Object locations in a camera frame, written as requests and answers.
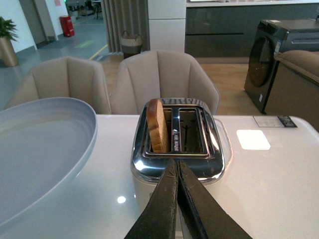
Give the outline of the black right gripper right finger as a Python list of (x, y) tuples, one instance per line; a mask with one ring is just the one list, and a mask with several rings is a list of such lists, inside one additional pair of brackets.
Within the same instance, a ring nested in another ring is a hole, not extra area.
[(250, 239), (217, 203), (185, 162), (179, 161), (178, 197), (185, 239)]

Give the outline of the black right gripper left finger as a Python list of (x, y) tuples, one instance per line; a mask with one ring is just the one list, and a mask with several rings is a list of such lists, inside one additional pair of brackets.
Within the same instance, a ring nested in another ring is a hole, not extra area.
[(177, 214), (177, 163), (170, 160), (127, 239), (174, 239)]

